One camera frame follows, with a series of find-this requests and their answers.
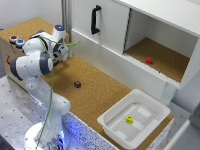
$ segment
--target green cable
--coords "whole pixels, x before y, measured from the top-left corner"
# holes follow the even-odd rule
[[[41,38],[45,38],[45,37],[42,37],[42,36],[41,36],[41,37],[38,37],[38,39],[41,41],[42,45],[43,45],[44,48],[45,48],[46,53],[49,55],[49,52],[47,51],[46,46],[45,46],[44,42],[41,40]],[[60,45],[72,45],[72,46],[65,52],[65,54],[66,54],[66,53],[67,53],[68,51],[70,51],[75,45],[77,45],[77,44],[79,44],[79,43],[81,43],[81,42],[82,42],[82,40],[80,40],[80,41],[78,41],[78,42],[76,42],[76,43],[73,43],[73,44],[63,44],[63,43],[57,43],[57,44],[60,44]],[[49,106],[49,110],[48,110],[48,113],[47,113],[47,116],[46,116],[44,125],[43,125],[43,127],[42,127],[42,132],[41,132],[40,137],[39,137],[39,139],[38,139],[38,143],[37,143],[36,150],[37,150],[38,145],[39,145],[39,143],[40,143],[40,140],[41,140],[41,137],[42,137],[42,134],[43,134],[43,131],[44,131],[44,128],[45,128],[47,119],[48,119],[48,117],[49,117],[49,112],[50,112],[50,110],[51,110],[52,99],[53,99],[53,70],[52,70],[52,72],[51,72],[51,100],[50,100],[50,106]]]

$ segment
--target yellow object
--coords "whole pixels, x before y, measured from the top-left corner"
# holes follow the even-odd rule
[[[132,123],[132,122],[133,122],[133,117],[128,115],[128,116],[126,117],[126,122],[127,122],[127,123]]]

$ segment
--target white robotic arm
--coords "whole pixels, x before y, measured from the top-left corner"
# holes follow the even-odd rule
[[[47,108],[51,101],[51,87],[40,76],[52,72],[55,57],[63,61],[67,59],[67,46],[58,44],[64,44],[65,36],[65,29],[60,25],[54,27],[52,35],[38,31],[22,47],[26,56],[13,59],[10,64],[12,74],[25,82],[26,90],[31,98],[40,101]],[[47,143],[55,139],[63,130],[62,115],[68,113],[70,107],[70,102],[66,98],[52,93],[52,107],[46,120],[47,124],[41,137],[40,147],[47,148]],[[41,130],[35,137],[37,140],[40,133]]]

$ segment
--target cork surface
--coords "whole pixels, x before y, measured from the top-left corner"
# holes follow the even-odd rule
[[[145,63],[146,57],[152,57],[151,64],[147,64],[168,77],[181,82],[189,58],[179,54],[149,38],[145,38],[127,51],[128,55]]]
[[[27,41],[30,35],[38,30],[51,34],[52,28],[52,24],[36,17],[1,31],[0,36],[8,42],[11,35],[18,35],[19,38]],[[97,123],[97,118],[131,92],[131,89],[75,55],[54,67],[53,74],[54,92],[71,102],[70,111],[123,150],[104,133],[102,126]],[[51,83],[50,75],[42,76],[42,78],[47,83]],[[75,81],[81,82],[81,88],[74,86]],[[173,115],[169,115],[138,147],[138,150],[147,148],[172,119]]]

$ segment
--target black door handle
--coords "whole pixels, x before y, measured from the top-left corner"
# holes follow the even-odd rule
[[[96,28],[96,12],[101,10],[101,7],[96,5],[96,8],[92,10],[92,24],[91,24],[91,31],[92,34],[98,33],[100,30]]]

